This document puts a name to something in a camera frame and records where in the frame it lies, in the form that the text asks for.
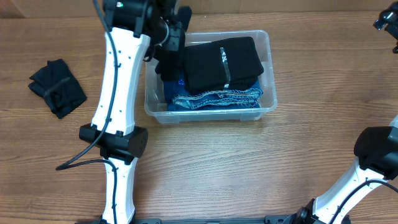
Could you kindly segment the clear plastic storage bin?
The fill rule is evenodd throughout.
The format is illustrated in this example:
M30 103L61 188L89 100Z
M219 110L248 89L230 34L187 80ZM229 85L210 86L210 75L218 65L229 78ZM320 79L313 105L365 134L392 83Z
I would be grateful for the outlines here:
M237 30L224 32L188 32L185 45L205 44L212 41L233 37L252 37L257 54L264 67L259 77L259 87L263 91L258 100L259 107L253 109L233 110L195 110L195 111L168 111L164 98L164 84L156 74L155 67L158 61L153 59L145 64L145 103L144 108L148 115L153 116L159 123L181 123L186 121L211 120L240 120L255 121L277 107L277 93L272 65L271 45L269 35L264 30Z

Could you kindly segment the large black garment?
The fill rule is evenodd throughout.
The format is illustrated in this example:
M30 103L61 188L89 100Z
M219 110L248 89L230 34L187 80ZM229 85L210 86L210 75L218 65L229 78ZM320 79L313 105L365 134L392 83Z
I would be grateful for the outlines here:
M264 72L252 37L235 37L185 47L185 86L189 92L247 90Z

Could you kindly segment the blue denim jeans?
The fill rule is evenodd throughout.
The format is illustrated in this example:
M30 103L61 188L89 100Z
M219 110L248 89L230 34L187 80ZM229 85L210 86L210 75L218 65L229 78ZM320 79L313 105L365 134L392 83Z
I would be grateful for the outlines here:
M240 110L259 108L263 91L256 81L247 90L213 90L190 93L185 85L164 82L164 98L168 111Z

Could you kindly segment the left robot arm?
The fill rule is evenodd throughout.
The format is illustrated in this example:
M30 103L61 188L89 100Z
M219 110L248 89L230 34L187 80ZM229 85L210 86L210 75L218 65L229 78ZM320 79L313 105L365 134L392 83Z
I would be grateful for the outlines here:
M133 223L134 173L148 131L136 126L134 104L143 62L155 49L178 49L178 1L104 1L106 59L101 94L80 139L100 149L106 169L106 203L99 223Z

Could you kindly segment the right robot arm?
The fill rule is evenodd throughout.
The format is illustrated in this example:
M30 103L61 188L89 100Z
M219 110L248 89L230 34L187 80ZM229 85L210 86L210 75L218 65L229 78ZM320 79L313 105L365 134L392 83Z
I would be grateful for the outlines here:
M284 223L349 223L348 213L367 194L397 177L397 118L388 126L368 127L354 145L349 169L323 195L311 200Z

